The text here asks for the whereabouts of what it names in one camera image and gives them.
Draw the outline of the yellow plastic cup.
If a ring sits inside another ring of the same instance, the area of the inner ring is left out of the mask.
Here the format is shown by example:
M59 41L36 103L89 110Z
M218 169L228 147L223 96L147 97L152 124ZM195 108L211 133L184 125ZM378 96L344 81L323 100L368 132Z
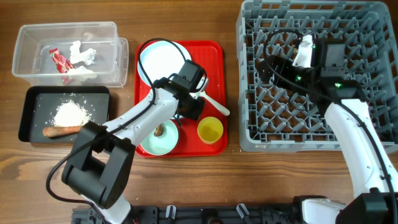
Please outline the yellow plastic cup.
M203 118L197 126L197 133L205 144L214 144L222 137L223 132L222 122L212 116Z

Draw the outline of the white plastic spoon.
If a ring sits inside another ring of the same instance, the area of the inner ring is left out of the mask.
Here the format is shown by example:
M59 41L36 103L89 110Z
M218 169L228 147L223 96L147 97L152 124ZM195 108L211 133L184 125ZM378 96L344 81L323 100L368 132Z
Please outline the white plastic spoon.
M203 97L210 104L212 104L221 114L223 114L225 116L229 116L230 115L230 110L229 109L227 109L225 106L223 106L219 102L215 101L212 97L208 96L205 91L196 92L196 93L190 93L190 95L194 99L197 99L199 97Z

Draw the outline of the brown food scrap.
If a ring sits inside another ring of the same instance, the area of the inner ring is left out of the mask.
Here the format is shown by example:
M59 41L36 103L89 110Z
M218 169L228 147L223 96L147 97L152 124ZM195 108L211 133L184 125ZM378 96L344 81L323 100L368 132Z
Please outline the brown food scrap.
M164 126L163 124L158 125L154 131L154 136L155 137L160 137L164 133Z

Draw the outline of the mint green bowl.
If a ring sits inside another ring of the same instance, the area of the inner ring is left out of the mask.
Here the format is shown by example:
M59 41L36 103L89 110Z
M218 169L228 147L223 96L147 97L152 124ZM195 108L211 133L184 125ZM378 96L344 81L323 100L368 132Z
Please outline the mint green bowl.
M155 136L153 129L150 134L141 142L141 148L152 156L163 156L170 153L177 145L179 139L178 129L175 123L168 120L162 123L163 132Z

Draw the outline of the light blue plate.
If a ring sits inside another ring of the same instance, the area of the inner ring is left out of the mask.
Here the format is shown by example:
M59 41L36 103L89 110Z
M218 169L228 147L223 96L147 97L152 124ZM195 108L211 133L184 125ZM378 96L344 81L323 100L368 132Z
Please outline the light blue plate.
M192 59L185 47L176 42L174 44L179 50L170 42L161 40L149 44L140 53L141 64L152 83L180 71L185 63L180 52L187 60Z

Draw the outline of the white tissue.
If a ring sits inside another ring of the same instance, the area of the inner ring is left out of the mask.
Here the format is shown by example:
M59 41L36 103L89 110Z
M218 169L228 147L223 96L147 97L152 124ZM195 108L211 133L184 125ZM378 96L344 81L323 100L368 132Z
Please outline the white tissue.
M84 62L86 65L92 65L95 63L96 50L89 48L88 50L80 51L81 42L74 41L70 47L70 62L72 64Z
M69 69L67 75L81 82L84 82L87 79L95 79L97 77L97 74L95 74L94 71L89 70L84 66Z

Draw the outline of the red snack wrapper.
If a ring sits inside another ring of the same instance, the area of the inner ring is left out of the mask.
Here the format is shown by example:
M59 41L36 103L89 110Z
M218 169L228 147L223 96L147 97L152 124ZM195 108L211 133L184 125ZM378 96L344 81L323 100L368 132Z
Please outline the red snack wrapper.
M71 83L73 81L73 79L70 78L67 75L67 73L68 73L69 70L73 69L73 65L70 63L69 59L64 57L60 53L58 48L50 50L49 54L50 54L52 60L54 61L55 65L56 65L56 68L59 71L59 73L63 74L63 76L61 76L63 84L67 85L67 84Z

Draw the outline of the pile of white rice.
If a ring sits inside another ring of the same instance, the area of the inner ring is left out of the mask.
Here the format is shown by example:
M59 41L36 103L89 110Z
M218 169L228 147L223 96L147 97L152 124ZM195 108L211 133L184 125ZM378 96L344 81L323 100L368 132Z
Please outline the pile of white rice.
M91 113L72 100L61 103L50 120L52 126L82 126L91 119Z

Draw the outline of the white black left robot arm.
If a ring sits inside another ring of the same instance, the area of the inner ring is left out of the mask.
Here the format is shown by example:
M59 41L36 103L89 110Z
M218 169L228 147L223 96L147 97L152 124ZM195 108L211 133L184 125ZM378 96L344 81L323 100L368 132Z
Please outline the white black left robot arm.
M122 116L84 124L71 152L49 172L47 192L62 202L89 205L103 223L138 223L123 195L136 146L175 115L198 120L205 101L191 94L203 88L206 76L203 67L184 58L178 73L150 81L146 98Z

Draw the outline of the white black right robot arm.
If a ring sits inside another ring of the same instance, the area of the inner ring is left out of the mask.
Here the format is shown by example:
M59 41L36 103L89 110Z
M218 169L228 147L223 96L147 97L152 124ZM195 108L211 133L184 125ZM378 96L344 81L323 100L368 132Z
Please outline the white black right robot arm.
M345 44L313 39L292 30L298 50L293 62L264 54L256 66L262 81L307 93L336 136L353 184L347 204L321 196L295 198L304 223L397 223L397 171L389 160L369 115L363 87L345 79Z

